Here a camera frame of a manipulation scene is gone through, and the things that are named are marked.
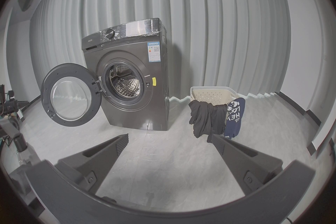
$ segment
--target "washing machine drum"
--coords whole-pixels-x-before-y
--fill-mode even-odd
[[[141,92],[139,74],[122,63],[110,67],[108,82],[112,90],[124,99],[132,100],[138,97]]]

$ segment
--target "door glass window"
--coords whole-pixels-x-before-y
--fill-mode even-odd
[[[62,119],[74,121],[90,108],[91,92],[80,79],[67,76],[58,80],[51,90],[51,105]]]
[[[140,94],[139,77],[125,64],[118,63],[110,67],[109,84],[123,98],[135,98]]]

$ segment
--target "cable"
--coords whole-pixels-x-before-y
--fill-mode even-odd
[[[293,224],[293,222],[289,219],[289,218],[287,218],[288,219],[288,221],[291,223],[291,224]]]

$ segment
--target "open door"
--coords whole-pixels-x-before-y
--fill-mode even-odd
[[[42,106],[58,124],[74,127],[90,121],[102,102],[99,82],[85,67],[64,63],[54,67],[41,85]]]

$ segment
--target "black clothing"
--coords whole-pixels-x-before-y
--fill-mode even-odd
[[[225,118],[228,110],[227,104],[212,105],[207,102],[191,101],[191,119],[189,124],[194,125],[194,135],[199,138],[202,134],[208,135],[211,143],[213,134],[222,134],[225,129]]]

